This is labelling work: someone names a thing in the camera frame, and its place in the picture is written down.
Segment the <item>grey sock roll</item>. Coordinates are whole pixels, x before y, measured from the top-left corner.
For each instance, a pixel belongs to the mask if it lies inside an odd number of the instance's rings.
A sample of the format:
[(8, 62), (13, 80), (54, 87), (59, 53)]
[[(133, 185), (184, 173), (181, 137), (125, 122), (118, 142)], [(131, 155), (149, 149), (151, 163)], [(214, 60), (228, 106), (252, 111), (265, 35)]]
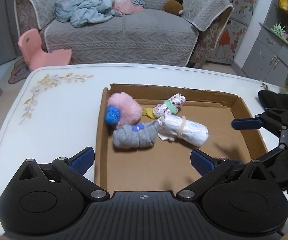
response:
[(124, 150), (150, 148), (156, 142), (158, 130), (157, 120), (136, 125), (123, 125), (113, 131), (113, 145)]

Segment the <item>grey covered sofa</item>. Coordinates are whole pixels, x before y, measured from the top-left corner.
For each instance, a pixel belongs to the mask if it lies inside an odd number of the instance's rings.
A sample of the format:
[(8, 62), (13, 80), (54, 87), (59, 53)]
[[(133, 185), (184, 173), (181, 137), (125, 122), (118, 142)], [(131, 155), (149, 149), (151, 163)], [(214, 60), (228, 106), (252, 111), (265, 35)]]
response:
[(142, 12), (75, 28), (56, 20), (56, 1), (14, 0), (18, 34), (37, 29), (44, 51), (71, 49), (74, 64), (204, 63), (233, 11), (228, 0), (175, 0), (183, 6), (176, 16), (162, 10), (169, 0), (143, 0)]

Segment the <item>grey cabinet with shelves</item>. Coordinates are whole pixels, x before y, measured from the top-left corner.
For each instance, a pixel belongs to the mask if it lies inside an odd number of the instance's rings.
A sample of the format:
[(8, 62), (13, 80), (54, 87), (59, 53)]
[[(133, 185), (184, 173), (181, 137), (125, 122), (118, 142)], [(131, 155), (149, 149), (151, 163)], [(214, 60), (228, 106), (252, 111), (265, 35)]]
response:
[(272, 28), (280, 24), (288, 29), (288, 13), (280, 9), (278, 3), (279, 0), (271, 1), (268, 14), (242, 70), (251, 79), (282, 87), (288, 75), (288, 43), (274, 34)]

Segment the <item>pink plastic child chair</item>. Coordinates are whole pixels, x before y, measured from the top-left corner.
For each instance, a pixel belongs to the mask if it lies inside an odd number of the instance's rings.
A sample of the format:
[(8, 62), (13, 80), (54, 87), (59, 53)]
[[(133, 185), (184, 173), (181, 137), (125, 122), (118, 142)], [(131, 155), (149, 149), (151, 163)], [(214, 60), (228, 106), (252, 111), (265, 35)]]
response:
[(18, 46), (31, 72), (41, 67), (67, 66), (71, 62), (71, 49), (45, 52), (41, 47), (42, 41), (39, 31), (35, 28), (20, 36)]

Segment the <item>floor mat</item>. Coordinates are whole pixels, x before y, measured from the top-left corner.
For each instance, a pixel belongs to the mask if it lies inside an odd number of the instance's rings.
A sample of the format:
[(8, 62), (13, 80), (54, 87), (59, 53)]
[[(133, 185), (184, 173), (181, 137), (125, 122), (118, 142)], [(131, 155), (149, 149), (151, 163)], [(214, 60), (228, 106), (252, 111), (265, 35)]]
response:
[(13, 64), (10, 78), (8, 80), (9, 85), (18, 83), (21, 80), (26, 79), (31, 73), (28, 65), (23, 58), (20, 58)]

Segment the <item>black cloth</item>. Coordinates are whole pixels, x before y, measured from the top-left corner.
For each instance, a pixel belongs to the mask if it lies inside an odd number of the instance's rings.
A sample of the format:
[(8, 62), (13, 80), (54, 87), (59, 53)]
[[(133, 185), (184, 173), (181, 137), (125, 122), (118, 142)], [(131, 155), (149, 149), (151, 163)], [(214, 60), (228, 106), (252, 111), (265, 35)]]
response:
[(275, 93), (269, 90), (260, 90), (258, 99), (263, 108), (288, 110), (288, 95)]

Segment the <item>white purple patterned bundle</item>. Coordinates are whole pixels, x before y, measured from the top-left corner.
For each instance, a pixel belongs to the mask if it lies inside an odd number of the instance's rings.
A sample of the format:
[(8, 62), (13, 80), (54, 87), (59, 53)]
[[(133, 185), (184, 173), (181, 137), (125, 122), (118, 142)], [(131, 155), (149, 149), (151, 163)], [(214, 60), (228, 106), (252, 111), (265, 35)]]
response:
[(181, 94), (175, 94), (163, 103), (159, 103), (153, 107), (153, 114), (156, 118), (160, 118), (164, 114), (176, 115), (180, 107), (186, 102), (186, 98)]

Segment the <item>pink cloth on sofa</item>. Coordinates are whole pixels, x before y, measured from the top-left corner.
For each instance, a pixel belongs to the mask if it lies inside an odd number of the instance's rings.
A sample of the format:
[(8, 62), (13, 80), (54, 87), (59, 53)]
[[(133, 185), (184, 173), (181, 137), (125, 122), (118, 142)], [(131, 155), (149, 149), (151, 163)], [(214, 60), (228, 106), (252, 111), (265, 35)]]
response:
[(134, 5), (131, 1), (115, 1), (113, 9), (123, 15), (130, 15), (136, 12), (142, 12), (144, 8), (139, 5)]

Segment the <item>brown plush toy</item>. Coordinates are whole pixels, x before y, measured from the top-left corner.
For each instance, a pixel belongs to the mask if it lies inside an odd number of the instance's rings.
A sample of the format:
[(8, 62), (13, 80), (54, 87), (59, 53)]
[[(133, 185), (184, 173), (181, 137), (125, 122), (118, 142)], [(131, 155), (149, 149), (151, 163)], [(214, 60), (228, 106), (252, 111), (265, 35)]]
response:
[(176, 16), (182, 16), (183, 14), (183, 6), (175, 0), (167, 1), (162, 10)]

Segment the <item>white blue striped roll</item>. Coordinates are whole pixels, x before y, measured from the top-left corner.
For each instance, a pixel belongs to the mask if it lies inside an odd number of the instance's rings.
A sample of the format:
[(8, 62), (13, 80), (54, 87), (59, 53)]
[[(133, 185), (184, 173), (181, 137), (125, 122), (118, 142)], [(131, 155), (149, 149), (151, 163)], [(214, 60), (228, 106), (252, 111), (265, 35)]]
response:
[(164, 114), (158, 119), (158, 136), (162, 141), (182, 139), (191, 145), (200, 147), (209, 138), (206, 126), (187, 120), (184, 116)]

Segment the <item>pink fluffy pompom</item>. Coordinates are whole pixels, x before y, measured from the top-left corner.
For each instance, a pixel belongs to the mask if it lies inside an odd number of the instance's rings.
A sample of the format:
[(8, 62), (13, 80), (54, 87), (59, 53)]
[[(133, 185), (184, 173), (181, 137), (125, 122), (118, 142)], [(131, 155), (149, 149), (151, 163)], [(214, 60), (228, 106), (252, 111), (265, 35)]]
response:
[(107, 101), (105, 121), (119, 128), (123, 125), (137, 124), (142, 116), (141, 106), (127, 93), (114, 93)]

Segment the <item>shallow cardboard box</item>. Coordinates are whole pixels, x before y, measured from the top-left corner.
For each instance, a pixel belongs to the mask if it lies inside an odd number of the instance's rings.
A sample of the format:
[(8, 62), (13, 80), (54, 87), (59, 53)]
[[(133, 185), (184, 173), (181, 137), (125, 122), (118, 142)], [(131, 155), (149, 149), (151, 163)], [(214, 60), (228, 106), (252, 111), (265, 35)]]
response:
[(120, 150), (113, 146), (113, 129), (104, 120), (111, 95), (125, 92), (143, 107), (153, 107), (179, 93), (186, 98), (178, 115), (203, 124), (209, 138), (201, 150), (215, 158), (245, 163), (264, 155), (267, 148), (258, 130), (238, 131), (233, 119), (250, 118), (245, 102), (237, 95), (210, 90), (195, 90), (149, 85), (112, 84), (102, 92), (95, 150), (95, 183), (110, 193), (115, 191), (178, 192), (199, 179), (191, 166), (194, 146), (178, 139), (157, 139), (148, 149)]

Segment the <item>flower decorated wardrobe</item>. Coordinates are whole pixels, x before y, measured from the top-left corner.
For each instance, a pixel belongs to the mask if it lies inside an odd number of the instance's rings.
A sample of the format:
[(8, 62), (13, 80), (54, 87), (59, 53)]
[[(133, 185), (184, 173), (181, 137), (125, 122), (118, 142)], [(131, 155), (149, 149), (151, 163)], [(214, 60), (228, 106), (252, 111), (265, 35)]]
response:
[(258, 0), (228, 1), (233, 5), (233, 12), (215, 50), (211, 51), (207, 58), (208, 61), (213, 63), (233, 63), (251, 22)]

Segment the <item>light blue blanket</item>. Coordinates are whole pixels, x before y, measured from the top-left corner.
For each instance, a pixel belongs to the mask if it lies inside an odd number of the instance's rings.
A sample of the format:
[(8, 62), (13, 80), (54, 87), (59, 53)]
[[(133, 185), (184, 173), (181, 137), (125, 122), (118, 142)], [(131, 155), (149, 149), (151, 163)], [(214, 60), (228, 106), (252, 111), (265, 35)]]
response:
[[(57, 0), (55, 18), (59, 22), (70, 22), (75, 28), (107, 22), (114, 16), (124, 16), (113, 9), (115, 1), (123, 0)], [(129, 1), (144, 8), (143, 0)]]

